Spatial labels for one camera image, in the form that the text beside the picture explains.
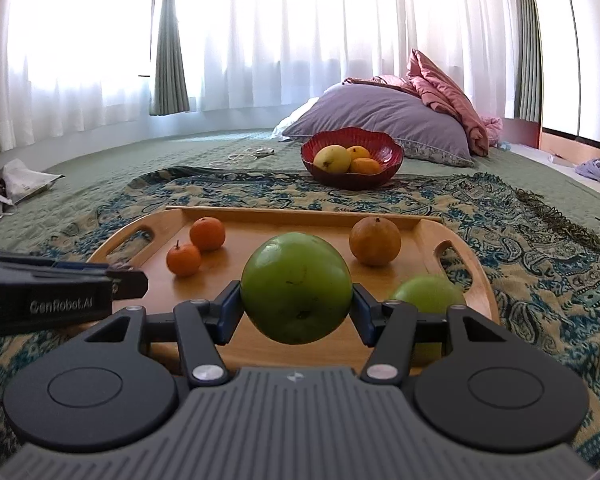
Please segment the lilac cloth on floor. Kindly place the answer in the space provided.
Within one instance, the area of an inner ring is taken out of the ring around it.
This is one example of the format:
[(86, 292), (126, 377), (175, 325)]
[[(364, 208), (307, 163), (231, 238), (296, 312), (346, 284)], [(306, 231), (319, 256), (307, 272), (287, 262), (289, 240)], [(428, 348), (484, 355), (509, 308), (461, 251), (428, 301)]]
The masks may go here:
[(574, 168), (574, 171), (581, 177), (600, 183), (600, 158), (593, 158), (582, 162), (582, 164)]

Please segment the small tangerine with stem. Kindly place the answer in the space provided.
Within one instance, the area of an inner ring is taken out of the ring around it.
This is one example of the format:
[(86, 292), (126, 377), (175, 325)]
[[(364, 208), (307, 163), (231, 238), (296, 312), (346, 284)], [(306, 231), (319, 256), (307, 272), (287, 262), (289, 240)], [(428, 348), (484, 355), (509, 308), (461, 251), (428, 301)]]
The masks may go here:
[(196, 274), (201, 263), (201, 253), (193, 244), (176, 242), (166, 253), (166, 267), (178, 278), (188, 278)]

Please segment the large green apple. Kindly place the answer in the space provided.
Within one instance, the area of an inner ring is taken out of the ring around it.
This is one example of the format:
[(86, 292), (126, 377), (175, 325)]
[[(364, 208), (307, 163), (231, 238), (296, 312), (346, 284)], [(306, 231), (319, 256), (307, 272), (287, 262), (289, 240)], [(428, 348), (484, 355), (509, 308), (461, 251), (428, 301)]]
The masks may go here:
[(321, 237), (299, 232), (263, 243), (242, 270), (240, 293), (253, 325), (281, 344), (309, 344), (336, 330), (352, 298), (349, 267)]

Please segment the green curtain left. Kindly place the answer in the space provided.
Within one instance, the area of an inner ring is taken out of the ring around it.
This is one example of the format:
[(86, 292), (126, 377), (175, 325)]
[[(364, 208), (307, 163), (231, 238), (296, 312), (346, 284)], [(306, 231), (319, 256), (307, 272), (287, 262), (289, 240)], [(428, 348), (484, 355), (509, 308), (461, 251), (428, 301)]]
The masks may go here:
[(151, 62), (154, 64), (151, 114), (166, 116), (188, 112), (175, 0), (152, 0)]

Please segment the green quilted bedspread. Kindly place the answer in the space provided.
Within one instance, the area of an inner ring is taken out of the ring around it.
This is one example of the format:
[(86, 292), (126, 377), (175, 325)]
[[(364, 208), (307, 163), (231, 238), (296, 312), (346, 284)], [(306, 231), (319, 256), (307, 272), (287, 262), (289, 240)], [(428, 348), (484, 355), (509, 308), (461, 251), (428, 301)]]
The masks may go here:
[[(142, 141), (62, 162), (51, 169), (61, 179), (1, 218), (0, 249), (35, 252), (39, 244), (151, 171), (174, 166), (299, 171), (299, 150), (299, 144), (274, 140), (267, 131), (217, 132)], [(600, 237), (600, 188), (567, 176), (562, 167), (545, 165), (543, 156), (530, 148), (493, 150), (466, 171), (495, 174), (513, 188), (538, 194), (544, 204)]]

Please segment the white paper bag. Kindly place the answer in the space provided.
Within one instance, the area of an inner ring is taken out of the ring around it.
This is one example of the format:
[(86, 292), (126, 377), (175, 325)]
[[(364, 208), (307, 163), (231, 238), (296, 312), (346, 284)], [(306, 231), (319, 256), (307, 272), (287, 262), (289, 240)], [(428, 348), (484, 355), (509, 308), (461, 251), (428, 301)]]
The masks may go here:
[(61, 178), (62, 174), (32, 170), (18, 158), (8, 162), (0, 170), (0, 185), (4, 188), (5, 196), (13, 204), (48, 190)]

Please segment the small round tangerine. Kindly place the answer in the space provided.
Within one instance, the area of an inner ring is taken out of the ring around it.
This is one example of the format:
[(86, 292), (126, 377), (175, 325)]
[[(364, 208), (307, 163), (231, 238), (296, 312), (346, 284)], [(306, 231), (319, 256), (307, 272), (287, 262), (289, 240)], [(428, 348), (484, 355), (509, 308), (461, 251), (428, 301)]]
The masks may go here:
[(201, 252), (214, 252), (225, 242), (225, 226), (214, 217), (202, 217), (189, 228), (189, 239)]

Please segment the orange in bowl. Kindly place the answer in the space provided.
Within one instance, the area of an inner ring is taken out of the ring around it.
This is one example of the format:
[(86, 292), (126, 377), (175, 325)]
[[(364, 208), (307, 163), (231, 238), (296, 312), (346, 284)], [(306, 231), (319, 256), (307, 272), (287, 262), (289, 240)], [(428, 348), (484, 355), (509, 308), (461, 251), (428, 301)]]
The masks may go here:
[(370, 152), (368, 149), (361, 145), (350, 146), (350, 148), (347, 148), (347, 152), (352, 160), (359, 158), (370, 158)]
[(381, 163), (370, 157), (359, 157), (351, 160), (349, 171), (352, 174), (380, 174), (382, 171)]

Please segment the wooden serving tray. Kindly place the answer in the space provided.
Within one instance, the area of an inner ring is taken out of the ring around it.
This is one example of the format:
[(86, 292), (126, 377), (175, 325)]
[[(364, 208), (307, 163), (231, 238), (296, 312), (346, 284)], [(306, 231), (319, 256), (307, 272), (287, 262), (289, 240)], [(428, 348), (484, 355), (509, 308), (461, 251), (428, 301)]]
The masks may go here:
[[(189, 229), (204, 217), (217, 218), (225, 228), (223, 246), (202, 257), (200, 270), (189, 278), (176, 278), (166, 267), (166, 255), (176, 244), (189, 241)], [(361, 284), (378, 300), (386, 300), (404, 282), (424, 274), (442, 275), (443, 253), (453, 249), (471, 278), (464, 293), (468, 307), (498, 321), (498, 307), (486, 272), (468, 245), (441, 219), (389, 214), (381, 221), (394, 224), (401, 234), (401, 250), (379, 268), (360, 263), (349, 247), (358, 212), (249, 208), (175, 207), (140, 218), (110, 236), (91, 261), (128, 260), (148, 277), (148, 291), (139, 303), (148, 313), (169, 312), (181, 301), (211, 300), (231, 281), (242, 276), (255, 252), (264, 250), (272, 266), (264, 271), (262, 294), (280, 289), (289, 300), (302, 298), (310, 284), (321, 285), (327, 298), (344, 291), (342, 280), (331, 280), (330, 271), (347, 271), (350, 281)], [(266, 243), (283, 241), (265, 250)]]

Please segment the small green apple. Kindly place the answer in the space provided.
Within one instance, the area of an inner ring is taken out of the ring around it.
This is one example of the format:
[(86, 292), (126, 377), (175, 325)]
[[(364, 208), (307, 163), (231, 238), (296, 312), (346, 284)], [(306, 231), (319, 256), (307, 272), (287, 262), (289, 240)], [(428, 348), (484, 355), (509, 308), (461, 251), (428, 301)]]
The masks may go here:
[[(440, 275), (419, 275), (402, 283), (389, 297), (415, 306), (422, 313), (445, 314), (453, 304), (466, 304), (463, 291)], [(415, 344), (413, 364), (426, 366), (442, 356), (441, 342)]]

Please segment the red fruit bowl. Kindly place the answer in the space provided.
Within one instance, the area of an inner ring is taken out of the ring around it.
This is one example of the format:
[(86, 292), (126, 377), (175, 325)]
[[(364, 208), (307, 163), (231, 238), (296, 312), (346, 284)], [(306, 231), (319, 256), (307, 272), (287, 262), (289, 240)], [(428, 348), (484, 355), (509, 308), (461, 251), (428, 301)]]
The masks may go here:
[(404, 151), (391, 136), (360, 128), (314, 134), (301, 147), (301, 159), (315, 180), (332, 188), (372, 190), (400, 169)]

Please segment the dull brownish orange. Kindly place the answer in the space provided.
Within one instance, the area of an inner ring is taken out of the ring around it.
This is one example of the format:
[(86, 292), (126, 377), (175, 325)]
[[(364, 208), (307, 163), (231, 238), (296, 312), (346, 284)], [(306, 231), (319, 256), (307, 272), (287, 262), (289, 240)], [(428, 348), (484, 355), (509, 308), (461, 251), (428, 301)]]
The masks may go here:
[(366, 266), (386, 266), (400, 254), (402, 236), (390, 220), (379, 216), (356, 222), (349, 234), (352, 255)]

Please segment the green curtain right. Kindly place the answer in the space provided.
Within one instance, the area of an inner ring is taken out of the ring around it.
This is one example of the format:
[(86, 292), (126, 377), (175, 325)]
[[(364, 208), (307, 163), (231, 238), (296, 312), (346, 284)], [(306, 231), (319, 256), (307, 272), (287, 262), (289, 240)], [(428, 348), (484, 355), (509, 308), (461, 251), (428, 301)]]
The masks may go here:
[(515, 116), (528, 122), (541, 121), (541, 40), (535, 0), (516, 0), (518, 23), (518, 68)]

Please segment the yellow mango in bowl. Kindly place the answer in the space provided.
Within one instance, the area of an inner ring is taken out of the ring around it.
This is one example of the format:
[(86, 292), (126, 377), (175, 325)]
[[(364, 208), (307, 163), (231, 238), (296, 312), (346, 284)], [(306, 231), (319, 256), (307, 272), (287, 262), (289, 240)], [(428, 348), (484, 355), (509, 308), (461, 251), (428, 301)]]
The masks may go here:
[(339, 144), (327, 145), (314, 156), (312, 164), (328, 174), (346, 174), (351, 165), (350, 152)]

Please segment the white sheer curtain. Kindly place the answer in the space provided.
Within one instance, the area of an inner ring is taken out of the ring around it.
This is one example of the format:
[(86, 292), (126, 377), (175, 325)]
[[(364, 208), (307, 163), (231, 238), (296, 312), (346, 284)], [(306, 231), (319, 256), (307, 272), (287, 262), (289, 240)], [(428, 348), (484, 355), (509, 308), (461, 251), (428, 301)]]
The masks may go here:
[[(278, 107), (428, 55), (482, 114), (515, 109), (515, 0), (175, 0), (189, 112)], [(152, 0), (3, 0), (3, 148), (151, 114)]]

